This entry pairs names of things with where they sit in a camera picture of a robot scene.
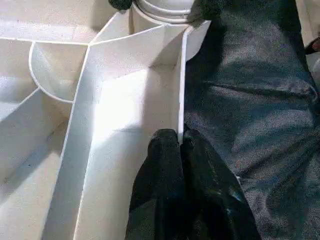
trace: compartment floor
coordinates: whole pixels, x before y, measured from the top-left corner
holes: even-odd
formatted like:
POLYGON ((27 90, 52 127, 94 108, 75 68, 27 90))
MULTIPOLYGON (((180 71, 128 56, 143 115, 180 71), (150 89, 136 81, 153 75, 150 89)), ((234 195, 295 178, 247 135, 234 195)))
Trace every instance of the compartment floor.
POLYGON ((41 239, 61 163, 66 129, 67 123, 61 124, 47 142, 0 185, 1 239, 41 239))

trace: gloved finger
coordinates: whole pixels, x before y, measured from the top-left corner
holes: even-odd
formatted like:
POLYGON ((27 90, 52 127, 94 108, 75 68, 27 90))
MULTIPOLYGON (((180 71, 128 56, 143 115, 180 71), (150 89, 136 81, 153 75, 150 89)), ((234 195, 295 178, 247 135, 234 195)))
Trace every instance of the gloved finger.
POLYGON ((133 184, 126 239, 186 239, 185 202, 177 134, 158 130, 133 184))
POLYGON ((149 142, 147 157, 135 178, 130 209, 151 198, 167 198, 178 192, 184 194, 184 189, 177 134, 172 129, 158 130, 149 142))
POLYGON ((198 131, 188 129, 181 146, 187 196, 202 208, 201 229, 217 239, 261 239, 236 176, 198 131))
POLYGON ((133 0, 109 0, 112 7, 118 10, 127 10, 131 7, 133 0))

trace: dark gray cloth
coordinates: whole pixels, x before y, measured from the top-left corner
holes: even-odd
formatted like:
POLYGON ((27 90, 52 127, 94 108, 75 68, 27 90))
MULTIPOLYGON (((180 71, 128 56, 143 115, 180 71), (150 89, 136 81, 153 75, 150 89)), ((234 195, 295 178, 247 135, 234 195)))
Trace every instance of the dark gray cloth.
POLYGON ((185 122, 238 176, 263 239, 320 239, 319 96, 294 0, 203 0, 185 122))

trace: white cylindrical pipe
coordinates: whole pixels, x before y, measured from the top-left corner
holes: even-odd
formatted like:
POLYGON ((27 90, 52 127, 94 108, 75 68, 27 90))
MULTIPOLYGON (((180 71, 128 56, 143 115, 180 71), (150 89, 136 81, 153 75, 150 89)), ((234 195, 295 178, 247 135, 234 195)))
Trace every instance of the white cylindrical pipe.
POLYGON ((201 17, 197 0, 136 0, 149 17, 170 24, 185 24, 201 17))

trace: white tray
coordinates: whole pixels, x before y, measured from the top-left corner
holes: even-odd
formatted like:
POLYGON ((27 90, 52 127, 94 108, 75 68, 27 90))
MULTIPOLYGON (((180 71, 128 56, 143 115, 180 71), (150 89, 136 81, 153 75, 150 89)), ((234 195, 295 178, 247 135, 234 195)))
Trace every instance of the white tray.
POLYGON ((123 239, 152 134, 183 134, 210 22, 107 0, 0 0, 0 239, 123 239))

